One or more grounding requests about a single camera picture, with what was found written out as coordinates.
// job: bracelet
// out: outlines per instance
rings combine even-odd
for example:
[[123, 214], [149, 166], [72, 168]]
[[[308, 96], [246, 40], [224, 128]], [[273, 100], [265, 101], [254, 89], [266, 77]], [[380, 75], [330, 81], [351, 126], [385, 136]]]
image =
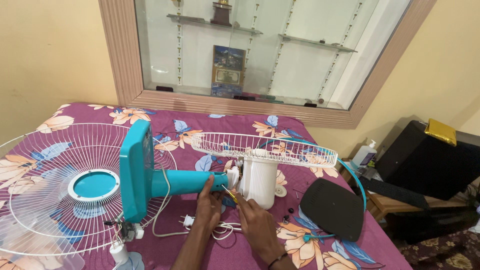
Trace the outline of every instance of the bracelet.
[[286, 257], [286, 256], [288, 256], [288, 253], [287, 253], [287, 252], [285, 252], [282, 256], [279, 256], [278, 258], [276, 258], [276, 259], [268, 266], [267, 269], [270, 269], [270, 267], [272, 267], [272, 265], [273, 265], [274, 263], [280, 261], [283, 257]]

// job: wooden frame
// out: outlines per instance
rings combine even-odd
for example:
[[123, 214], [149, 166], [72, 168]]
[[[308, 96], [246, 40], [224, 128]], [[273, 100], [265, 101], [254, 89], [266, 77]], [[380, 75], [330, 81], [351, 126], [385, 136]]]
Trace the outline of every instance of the wooden frame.
[[118, 102], [122, 106], [215, 114], [274, 114], [298, 118], [305, 125], [355, 129], [407, 49], [436, 0], [411, 0], [402, 20], [349, 110], [313, 109], [294, 105], [144, 89], [133, 0], [98, 0], [112, 65]]

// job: pedestal fan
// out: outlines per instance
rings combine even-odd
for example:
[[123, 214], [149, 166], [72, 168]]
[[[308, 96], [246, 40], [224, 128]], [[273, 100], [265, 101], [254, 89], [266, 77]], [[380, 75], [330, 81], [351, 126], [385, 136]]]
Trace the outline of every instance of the pedestal fan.
[[[213, 191], [236, 186], [268, 209], [279, 163], [333, 167], [337, 159], [336, 152], [304, 142], [227, 133], [192, 136], [195, 150], [243, 159], [240, 178], [236, 168], [177, 171], [162, 146], [144, 120], [130, 129], [71, 124], [0, 146], [0, 255], [21, 267], [33, 260], [52, 264], [50, 269], [81, 269], [78, 253], [141, 237], [169, 196], [200, 192], [211, 174]], [[115, 226], [126, 222], [133, 225]]]

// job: trophy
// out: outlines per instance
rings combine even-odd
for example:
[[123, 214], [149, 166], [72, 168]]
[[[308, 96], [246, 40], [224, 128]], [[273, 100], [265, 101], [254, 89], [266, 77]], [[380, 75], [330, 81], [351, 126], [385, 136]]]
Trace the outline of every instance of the trophy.
[[210, 20], [210, 23], [216, 25], [232, 26], [229, 22], [229, 11], [232, 9], [232, 6], [228, 4], [228, 0], [219, 0], [218, 2], [213, 2], [215, 7], [215, 15], [213, 19]]

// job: teal wire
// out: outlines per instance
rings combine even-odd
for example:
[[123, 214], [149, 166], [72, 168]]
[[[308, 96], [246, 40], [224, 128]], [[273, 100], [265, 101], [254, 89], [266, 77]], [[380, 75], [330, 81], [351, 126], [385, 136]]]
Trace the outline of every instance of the teal wire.
[[[301, 143], [305, 143], [305, 144], [308, 144], [308, 145], [311, 145], [311, 146], [315, 146], [315, 147], [318, 147], [319, 149], [321, 149], [321, 151], [323, 153], [326, 153], [326, 154], [332, 154], [330, 151], [328, 151], [327, 149], [324, 149], [324, 148], [321, 148], [320, 146], [314, 144], [314, 143], [311, 143], [309, 141], [306, 141], [306, 140], [302, 140], [302, 139], [297, 139], [297, 138], [283, 138], [284, 140], [289, 140], [289, 141], [295, 141], [295, 142], [301, 142]], [[269, 140], [267, 141], [266, 143], [260, 145], [258, 148], [262, 148], [264, 147], [266, 144], [269, 144], [271, 142], [274, 142], [275, 140]], [[365, 212], [365, 210], [367, 209], [367, 198], [365, 196], [365, 190], [363, 189], [363, 186], [361, 185], [360, 183], [360, 180], [358, 179], [358, 177], [355, 175], [355, 173], [345, 164], [345, 162], [343, 162], [343, 160], [341, 160], [340, 158], [337, 158], [336, 159], [337, 161], [340, 162], [340, 164], [343, 165], [343, 167], [345, 167], [345, 169], [347, 169], [347, 171], [353, 176], [353, 179], [355, 179], [355, 181], [357, 182], [357, 184], [359, 185], [359, 188], [360, 188], [360, 191], [361, 191], [361, 195], [362, 195], [362, 198], [363, 198], [363, 212]], [[303, 237], [303, 240], [305, 242], [308, 242], [308, 240], [310, 238], [327, 238], [327, 237], [332, 237], [332, 236], [335, 236], [335, 234], [329, 234], [329, 235], [319, 235], [319, 236], [314, 236], [314, 235], [305, 235]]]

